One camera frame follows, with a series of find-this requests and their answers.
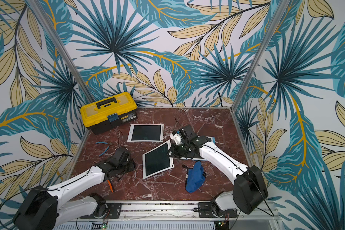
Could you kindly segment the blue microfiber cloth black trim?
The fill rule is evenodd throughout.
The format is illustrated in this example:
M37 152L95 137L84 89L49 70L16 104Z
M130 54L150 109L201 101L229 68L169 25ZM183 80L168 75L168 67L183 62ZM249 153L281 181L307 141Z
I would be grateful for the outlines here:
M187 170L186 172L186 184L185 189L189 193L197 191L206 180L206 173L201 164L201 161L197 161L193 168L182 165L183 168Z

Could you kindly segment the white drawing tablet front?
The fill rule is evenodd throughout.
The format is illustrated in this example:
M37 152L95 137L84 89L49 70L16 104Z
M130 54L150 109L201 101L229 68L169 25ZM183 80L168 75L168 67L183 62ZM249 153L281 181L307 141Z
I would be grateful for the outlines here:
M168 140L143 154L143 179L174 168L173 158L169 155L171 142Z

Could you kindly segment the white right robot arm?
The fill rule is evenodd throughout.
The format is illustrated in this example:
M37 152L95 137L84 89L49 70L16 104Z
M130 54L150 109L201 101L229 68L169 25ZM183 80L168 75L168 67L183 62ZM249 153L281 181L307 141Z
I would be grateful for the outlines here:
M222 151L206 136L197 135L188 125L170 134L173 144L168 150L175 159L195 158L212 163L233 184L233 190L215 196L210 202L213 216L222 217L227 210L239 209L244 214L251 214L268 197L268 191L261 170L247 166Z

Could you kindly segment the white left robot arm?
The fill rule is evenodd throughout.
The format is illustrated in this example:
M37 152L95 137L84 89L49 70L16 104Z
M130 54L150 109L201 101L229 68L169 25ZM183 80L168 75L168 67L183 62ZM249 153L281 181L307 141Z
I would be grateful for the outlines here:
M130 151L117 148L108 159L65 182L31 189L14 215L13 223L19 230L52 230L80 217L106 219L112 209L97 193L76 201L73 198L95 185L134 171L135 166Z

